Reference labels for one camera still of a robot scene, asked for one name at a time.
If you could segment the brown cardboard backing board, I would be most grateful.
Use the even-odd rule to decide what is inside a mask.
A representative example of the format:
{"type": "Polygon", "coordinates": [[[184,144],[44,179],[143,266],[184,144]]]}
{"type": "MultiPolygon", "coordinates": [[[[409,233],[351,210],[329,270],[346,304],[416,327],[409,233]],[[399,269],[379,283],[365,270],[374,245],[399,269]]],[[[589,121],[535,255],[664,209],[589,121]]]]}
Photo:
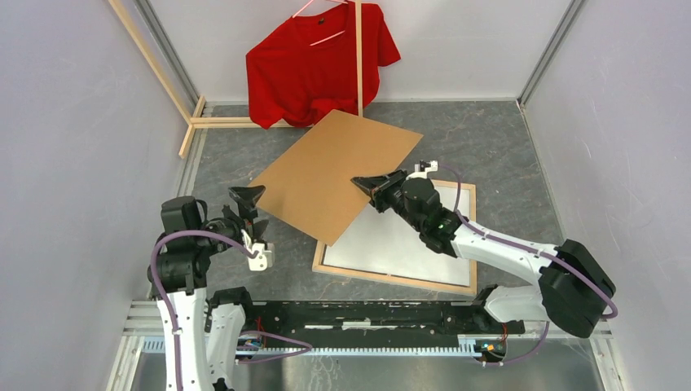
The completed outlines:
{"type": "Polygon", "coordinates": [[[351,179],[395,171],[422,137],[333,110],[250,183],[266,188],[257,206],[333,245],[369,201],[351,179]]]}

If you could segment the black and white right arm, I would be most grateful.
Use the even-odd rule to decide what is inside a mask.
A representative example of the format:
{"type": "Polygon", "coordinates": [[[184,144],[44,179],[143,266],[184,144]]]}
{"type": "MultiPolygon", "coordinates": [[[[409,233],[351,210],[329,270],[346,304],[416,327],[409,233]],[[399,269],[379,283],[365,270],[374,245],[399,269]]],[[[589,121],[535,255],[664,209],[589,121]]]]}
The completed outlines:
{"type": "Polygon", "coordinates": [[[412,172],[397,169],[351,182],[378,213],[391,210],[403,219],[432,252],[478,261],[526,281],[522,287],[483,290],[481,304],[470,311],[477,330],[543,321],[588,338],[600,321],[618,316],[614,282],[583,244],[572,239],[541,244],[471,222],[458,208],[443,206],[429,178],[441,167],[436,160],[421,160],[412,172]]]}

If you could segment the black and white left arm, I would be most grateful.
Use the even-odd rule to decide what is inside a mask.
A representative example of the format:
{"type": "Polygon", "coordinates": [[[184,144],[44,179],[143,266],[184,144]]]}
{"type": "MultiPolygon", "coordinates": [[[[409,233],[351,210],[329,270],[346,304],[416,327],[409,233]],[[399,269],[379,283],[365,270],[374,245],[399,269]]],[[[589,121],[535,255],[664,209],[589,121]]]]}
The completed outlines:
{"type": "Polygon", "coordinates": [[[164,231],[152,250],[147,277],[163,323],[168,390],[231,390],[241,332],[256,321],[246,288],[208,294],[212,256],[228,249],[244,254],[251,271],[274,263],[274,246],[264,240],[268,221],[257,203],[266,188],[232,187],[236,208],[208,217],[208,206],[192,195],[161,206],[164,231]]]}

